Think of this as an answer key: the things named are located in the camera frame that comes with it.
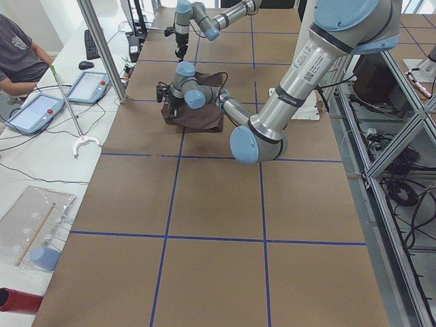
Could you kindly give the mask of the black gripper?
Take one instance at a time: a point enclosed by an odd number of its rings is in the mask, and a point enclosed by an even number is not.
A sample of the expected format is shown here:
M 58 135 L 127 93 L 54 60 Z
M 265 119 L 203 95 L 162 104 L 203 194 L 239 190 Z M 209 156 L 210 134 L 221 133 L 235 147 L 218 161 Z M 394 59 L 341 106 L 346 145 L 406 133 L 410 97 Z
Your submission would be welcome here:
M 169 117 L 176 119 L 178 117 L 178 109 L 184 104 L 184 96 L 178 90 L 170 90 L 168 95 Z
M 184 61 L 189 43 L 189 33 L 178 33 L 176 32 L 176 50 L 174 51 L 178 61 Z

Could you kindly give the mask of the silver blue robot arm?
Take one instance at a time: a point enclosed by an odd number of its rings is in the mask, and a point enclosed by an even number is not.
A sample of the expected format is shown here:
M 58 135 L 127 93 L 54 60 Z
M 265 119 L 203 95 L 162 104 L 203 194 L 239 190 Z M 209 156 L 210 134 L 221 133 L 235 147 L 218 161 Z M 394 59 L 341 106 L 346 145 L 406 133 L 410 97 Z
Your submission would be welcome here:
M 177 1 L 173 25 L 165 30 L 164 35 L 166 37 L 175 35 L 177 47 L 174 52 L 179 61 L 183 61 L 188 49 L 192 21 L 197 24 L 208 41 L 214 41 L 222 30 L 240 18 L 256 14 L 261 3 L 261 1 L 239 1 L 222 13 L 210 17 L 201 2 Z
M 309 37 L 258 114 L 246 110 L 223 87 L 201 85 L 196 69 L 181 60 L 166 95 L 171 112 L 183 104 L 197 110 L 214 104 L 235 124 L 230 149 L 236 160 L 256 164 L 287 149 L 283 130 L 340 57 L 382 52 L 399 41 L 401 1 L 316 1 Z

